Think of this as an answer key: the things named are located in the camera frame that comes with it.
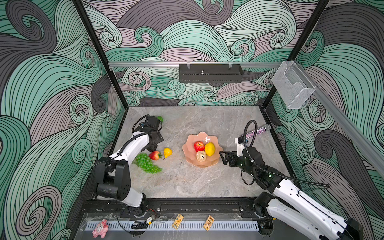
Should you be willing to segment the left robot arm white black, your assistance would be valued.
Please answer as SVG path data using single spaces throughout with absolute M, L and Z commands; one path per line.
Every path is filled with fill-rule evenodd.
M 143 205 L 145 195 L 133 189 L 130 167 L 141 152 L 157 150 L 158 144 L 164 140 L 160 133 L 162 127 L 160 117 L 141 117 L 134 124 L 132 137 L 117 152 L 97 161 L 93 180 L 97 196 L 114 199 L 133 208 Z

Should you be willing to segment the dark fake avocado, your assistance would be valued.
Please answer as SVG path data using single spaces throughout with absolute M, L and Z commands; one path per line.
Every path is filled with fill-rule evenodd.
M 152 153 L 157 150 L 158 145 L 150 145 L 148 146 L 147 150 Z

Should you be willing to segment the yellow fake lemon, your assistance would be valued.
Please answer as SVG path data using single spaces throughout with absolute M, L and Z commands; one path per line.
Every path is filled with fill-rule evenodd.
M 212 156 L 216 152 L 216 147 L 212 142 L 209 142 L 205 145 L 205 152 L 208 157 Z

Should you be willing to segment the pink scalloped fruit bowl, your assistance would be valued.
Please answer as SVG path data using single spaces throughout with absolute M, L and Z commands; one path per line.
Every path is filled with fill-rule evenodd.
M 189 135 L 182 149 L 186 161 L 199 168 L 216 165 L 220 160 L 219 152 L 223 151 L 218 138 L 205 132 Z

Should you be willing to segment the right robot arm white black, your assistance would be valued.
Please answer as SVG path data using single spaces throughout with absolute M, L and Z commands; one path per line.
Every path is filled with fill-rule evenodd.
M 362 226 L 354 219 L 344 219 L 308 196 L 296 184 L 312 185 L 314 190 L 324 190 L 329 185 L 298 180 L 288 177 L 277 169 L 265 164 L 261 153 L 248 141 L 247 131 L 235 139 L 235 152 L 220 152 L 225 165 L 239 168 L 241 173 L 252 177 L 249 185 L 257 184 L 264 190 L 254 201 L 253 207 L 258 218 L 260 232 L 269 235 L 273 231 L 272 220 L 278 219 L 310 240 L 362 240 Z

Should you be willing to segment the red fake apple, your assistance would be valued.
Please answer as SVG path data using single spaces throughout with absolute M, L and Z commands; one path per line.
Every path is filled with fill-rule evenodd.
M 196 152 L 201 152 L 205 150 L 205 144 L 202 141 L 197 141 L 194 143 L 194 149 Z

